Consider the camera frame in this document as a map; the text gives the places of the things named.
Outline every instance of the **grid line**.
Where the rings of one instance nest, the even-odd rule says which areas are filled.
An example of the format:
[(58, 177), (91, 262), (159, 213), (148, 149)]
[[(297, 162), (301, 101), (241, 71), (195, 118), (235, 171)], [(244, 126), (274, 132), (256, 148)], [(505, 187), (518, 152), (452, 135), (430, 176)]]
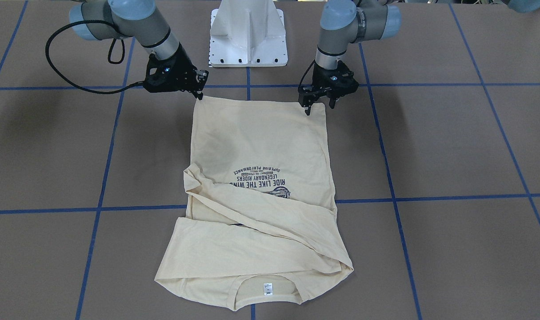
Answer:
[[(479, 87), (481, 83), (371, 83), (371, 87)], [(487, 87), (540, 87), (540, 83), (485, 83)], [(296, 88), (297, 84), (207, 84), (205, 88)], [(88, 89), (121, 89), (120, 85), (95, 85)], [(131, 89), (143, 89), (138, 85)], [(0, 87), (0, 91), (7, 90), (79, 90), (72, 86), (54, 87)]]
[(250, 67), (246, 67), (246, 100), (250, 101)]
[[(246, 67), (246, 100), (250, 101), (250, 67)], [(250, 305), (250, 320), (256, 320), (256, 304)]]
[(473, 62), (473, 66), (475, 67), (475, 71), (477, 71), (477, 75), (479, 77), (479, 80), (481, 81), (481, 86), (483, 87), (483, 90), (485, 91), (485, 95), (487, 96), (487, 100), (489, 101), (489, 107), (491, 107), (491, 111), (493, 112), (493, 115), (495, 116), (495, 121), (497, 122), (497, 126), (499, 126), (499, 129), (501, 130), (501, 135), (503, 136), (503, 140), (505, 141), (507, 149), (509, 150), (509, 154), (511, 156), (511, 159), (513, 160), (515, 168), (517, 169), (517, 173), (519, 175), (520, 182), (522, 183), (522, 186), (524, 187), (524, 192), (526, 192), (526, 195), (528, 196), (528, 201), (530, 202), (530, 205), (532, 207), (532, 210), (534, 211), (534, 215), (536, 217), (538, 225), (540, 226), (540, 214), (538, 213), (538, 209), (536, 208), (536, 205), (534, 204), (534, 200), (532, 200), (532, 195), (530, 194), (530, 190), (528, 189), (528, 185), (526, 184), (526, 182), (524, 180), (524, 176), (522, 175), (522, 171), (520, 170), (520, 166), (519, 166), (519, 164), (517, 162), (517, 158), (515, 157), (513, 149), (511, 148), (511, 144), (509, 143), (509, 140), (507, 139), (507, 135), (505, 133), (503, 125), (501, 124), (501, 120), (499, 119), (499, 115), (497, 114), (497, 111), (495, 109), (495, 105), (493, 104), (493, 100), (491, 99), (491, 95), (489, 95), (489, 90), (487, 89), (485, 81), (483, 81), (481, 71), (479, 71), (479, 67), (477, 66), (477, 63), (475, 62), (475, 57), (473, 56), (473, 52), (471, 51), (471, 48), (469, 48), (469, 44), (467, 43), (467, 38), (465, 38), (465, 34), (463, 33), (463, 29), (461, 28), (461, 25), (459, 23), (459, 20), (457, 19), (455, 11), (453, 10), (453, 7), (452, 7), (451, 4), (448, 4), (448, 6), (449, 6), (449, 10), (451, 10), (451, 13), (452, 13), (453, 18), (455, 20), (455, 23), (457, 24), (457, 28), (459, 29), (459, 33), (461, 34), (461, 38), (463, 39), (463, 43), (465, 44), (465, 48), (467, 48), (467, 52), (469, 53), (469, 57), (471, 57), (471, 61)]
[(20, 23), (23, 20), (24, 11), (27, 8), (28, 0), (26, 0), (23, 4), (23, 8), (21, 9), (19, 19), (17, 20), (17, 24), (15, 25), (15, 29), (13, 30), (13, 33), (11, 34), (11, 38), (9, 39), (9, 43), (7, 44), (7, 47), (5, 48), (5, 52), (3, 53), (3, 57), (1, 57), (0, 61), (0, 73), (1, 69), (3, 68), (3, 64), (5, 63), (5, 59), (7, 59), (7, 55), (9, 54), (9, 49), (11, 49), (11, 45), (13, 44), (13, 41), (15, 40), (15, 36), (17, 35), (17, 31), (19, 30)]
[[(540, 198), (539, 194), (531, 194), (533, 198)], [(495, 194), (495, 195), (460, 195), (460, 196), (421, 196), (415, 198), (395, 198), (396, 202), (432, 202), (454, 200), (483, 200), (483, 199), (517, 199), (527, 198), (526, 194)], [(385, 203), (392, 202), (392, 198), (363, 198), (363, 199), (337, 199), (336, 204), (351, 203)], [(15, 215), (28, 213), (67, 213), (67, 212), (95, 212), (100, 211), (137, 211), (160, 209), (185, 209), (186, 204), (157, 204), (157, 205), (125, 205), (115, 207), (77, 207), (77, 208), (41, 208), (41, 209), (0, 209), (0, 215)]]
[(363, 62), (363, 70), (365, 73), (365, 79), (367, 79), (367, 89), (369, 92), (369, 99), (371, 99), (371, 108), (373, 116), (375, 117), (375, 125), (378, 130), (378, 142), (382, 156), (384, 158), (384, 164), (386, 167), (386, 178), (388, 180), (388, 186), (390, 188), (390, 197), (392, 207), (394, 208), (394, 215), (396, 217), (396, 223), (398, 224), (398, 233), (400, 234), (400, 242), (402, 243), (402, 251), (404, 253), (404, 260), (406, 261), (406, 269), (408, 270), (408, 279), (410, 280), (410, 289), (412, 290), (412, 296), (414, 298), (414, 305), (416, 307), (416, 315), (418, 320), (422, 320), (422, 310), (420, 309), (420, 302), (418, 301), (418, 293), (416, 292), (416, 282), (414, 281), (414, 273), (412, 272), (412, 264), (410, 264), (410, 256), (408, 255), (408, 246), (406, 245), (406, 237), (404, 236), (404, 230), (402, 229), (402, 221), (400, 220), (400, 212), (398, 211), (398, 202), (396, 201), (396, 195), (394, 194), (394, 186), (392, 185), (392, 177), (390, 176), (390, 167), (388, 165), (388, 157), (386, 156), (386, 150), (384, 148), (384, 142), (382, 140), (382, 130), (380, 123), (378, 122), (378, 115), (376, 111), (375, 98), (371, 87), (371, 80), (369, 79), (369, 73), (367, 70), (367, 61), (365, 60), (365, 53), (363, 46), (359, 43), (359, 51), (361, 53), (361, 60)]
[[(127, 81), (128, 81), (129, 67), (130, 67), (130, 64), (132, 63), (132, 53), (133, 53), (133, 48), (134, 48), (135, 42), (136, 42), (135, 39), (132, 38), (132, 44), (130, 45), (128, 61), (126, 63), (126, 69), (125, 69), (125, 73), (124, 73), (124, 81), (123, 81), (123, 84), (122, 84), (123, 86), (125, 86)], [(96, 243), (96, 235), (97, 235), (97, 232), (98, 232), (98, 225), (99, 225), (99, 222), (100, 222), (100, 214), (102, 212), (102, 204), (104, 202), (104, 194), (105, 194), (105, 191), (106, 191), (106, 184), (107, 184), (107, 180), (108, 180), (108, 172), (110, 170), (110, 164), (112, 162), (112, 152), (114, 151), (114, 139), (115, 139), (115, 136), (116, 136), (116, 129), (117, 129), (118, 122), (119, 122), (119, 119), (120, 119), (120, 113), (121, 113), (121, 110), (122, 110), (122, 104), (124, 102), (124, 94), (125, 94), (125, 91), (122, 91), (120, 93), (120, 99), (118, 101), (118, 108), (117, 108), (117, 111), (116, 111), (116, 118), (114, 120), (114, 126), (113, 126), (113, 130), (112, 130), (112, 137), (110, 139), (110, 147), (108, 149), (108, 158), (106, 160), (106, 167), (105, 167), (105, 170), (104, 170), (104, 177), (102, 178), (102, 189), (100, 191), (100, 198), (98, 200), (98, 207), (96, 208), (96, 216), (94, 218), (94, 226), (92, 228), (92, 237), (90, 239), (90, 247), (88, 249), (88, 257), (86, 259), (86, 267), (84, 269), (84, 277), (82, 279), (82, 286), (81, 286), (80, 295), (79, 295), (79, 298), (78, 298), (78, 306), (76, 308), (76, 318), (75, 318), (76, 320), (80, 320), (80, 315), (82, 313), (82, 306), (83, 306), (83, 303), (84, 303), (84, 294), (86, 292), (86, 286), (87, 286), (87, 283), (88, 283), (88, 275), (89, 275), (89, 271), (90, 271), (90, 265), (91, 265), (91, 262), (92, 262), (92, 254), (94, 253), (94, 245)]]

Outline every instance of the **wrinkled fabric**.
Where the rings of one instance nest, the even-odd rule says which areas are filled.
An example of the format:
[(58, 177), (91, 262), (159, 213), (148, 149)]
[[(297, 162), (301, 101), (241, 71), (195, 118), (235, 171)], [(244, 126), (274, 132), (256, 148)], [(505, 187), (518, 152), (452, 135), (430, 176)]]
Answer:
[(323, 104), (308, 117), (297, 103), (197, 100), (184, 187), (186, 217), (156, 274), (177, 296), (235, 311), (301, 304), (353, 271)]

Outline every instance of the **black cable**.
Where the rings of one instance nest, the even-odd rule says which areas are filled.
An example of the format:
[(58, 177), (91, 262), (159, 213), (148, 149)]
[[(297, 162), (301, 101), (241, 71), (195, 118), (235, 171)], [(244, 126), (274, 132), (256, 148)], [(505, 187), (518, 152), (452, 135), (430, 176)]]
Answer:
[(307, 70), (305, 71), (304, 75), (302, 76), (302, 79), (300, 80), (300, 84), (298, 85), (298, 88), (302, 86), (302, 82), (304, 81), (305, 76), (307, 75), (307, 73), (309, 72), (311, 67), (313, 67), (314, 64), (315, 64), (315, 60), (311, 61), (311, 64), (309, 65), (309, 67), (307, 67)]
[(108, 50), (108, 63), (120, 64), (124, 61), (124, 57), (126, 54), (126, 46), (124, 44), (124, 39), (120, 39), (120, 41), (122, 42), (122, 57), (120, 58), (119, 61), (112, 61), (112, 51), (114, 49), (114, 45), (116, 45), (116, 39), (113, 39), (112, 44), (110, 44), (110, 49)]
[(72, 28), (74, 26), (78, 26), (80, 24), (106, 24), (106, 25), (111, 26), (112, 28), (114, 28), (114, 30), (117, 33), (119, 33), (119, 30), (118, 30), (117, 26), (115, 26), (114, 24), (109, 23), (108, 21), (104, 21), (104, 20), (82, 20), (82, 21), (72, 22), (72, 24), (67, 24), (66, 26), (60, 28), (59, 30), (56, 30), (54, 32), (54, 34), (52, 34), (47, 40), (47, 44), (44, 47), (44, 55), (47, 58), (48, 64), (56, 72), (57, 75), (59, 75), (64, 81), (66, 81), (67, 83), (69, 83), (70, 85), (72, 85), (73, 87), (75, 87), (77, 89), (87, 91), (87, 92), (90, 92), (90, 93), (97, 93), (99, 95), (112, 95), (114, 93), (120, 93), (120, 92), (126, 91), (129, 88), (137, 87), (138, 85), (143, 85), (143, 83), (144, 83), (143, 81), (137, 81), (137, 82), (134, 82), (134, 83), (132, 83), (130, 85), (126, 85), (126, 87), (123, 87), (121, 89), (117, 89), (117, 90), (114, 90), (114, 91), (96, 91), (96, 90), (92, 90), (92, 89), (87, 89), (85, 87), (81, 87), (81, 86), (75, 84), (74, 82), (70, 81), (67, 77), (65, 77), (62, 73), (60, 73), (60, 71), (58, 71), (58, 69), (52, 63), (51, 57), (48, 54), (48, 49), (50, 48), (52, 41), (56, 38), (57, 35), (59, 35), (60, 33), (62, 33), (65, 30), (68, 30), (68, 29), (70, 29), (70, 28)]

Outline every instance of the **printed graphic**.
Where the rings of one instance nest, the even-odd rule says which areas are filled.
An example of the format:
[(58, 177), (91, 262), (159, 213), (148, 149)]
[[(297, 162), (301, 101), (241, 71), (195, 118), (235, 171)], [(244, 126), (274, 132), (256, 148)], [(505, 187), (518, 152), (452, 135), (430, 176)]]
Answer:
[(236, 181), (230, 184), (235, 187), (257, 189), (258, 191), (281, 198), (290, 198), (290, 190), (285, 187), (286, 179), (280, 177), (280, 171), (279, 168), (264, 166), (240, 168), (233, 172)]
[(286, 198), (286, 199), (290, 198), (290, 190), (288, 190), (288, 188), (286, 188), (286, 187), (276, 187), (274, 190), (266, 191), (264, 193), (265, 194), (275, 195), (275, 196), (278, 196), (280, 198)]

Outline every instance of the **light blue robot joint cap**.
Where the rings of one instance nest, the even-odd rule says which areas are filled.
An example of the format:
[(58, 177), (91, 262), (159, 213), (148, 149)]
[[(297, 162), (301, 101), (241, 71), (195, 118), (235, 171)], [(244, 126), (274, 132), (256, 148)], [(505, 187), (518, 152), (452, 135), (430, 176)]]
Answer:
[(125, 20), (142, 20), (156, 10), (154, 0), (108, 0), (112, 12)]
[[(72, 24), (73, 22), (79, 22), (84, 20), (84, 17), (82, 16), (82, 4), (79, 4), (77, 6), (73, 6), (70, 9), (70, 12), (68, 13), (68, 20)], [(88, 26), (86, 24), (79, 24), (77, 26), (73, 26), (72, 29), (76, 34), (81, 37), (84, 40), (98, 40), (94, 35), (90, 32)]]
[(321, 28), (339, 30), (351, 24), (357, 15), (357, 6), (351, 0), (329, 0), (321, 14)]
[(397, 6), (388, 6), (388, 12), (386, 14), (386, 24), (384, 26), (384, 32), (381, 39), (390, 38), (395, 36), (400, 30), (402, 24), (402, 15), (400, 9)]
[(511, 0), (508, 7), (520, 13), (533, 12), (540, 8), (540, 0)]

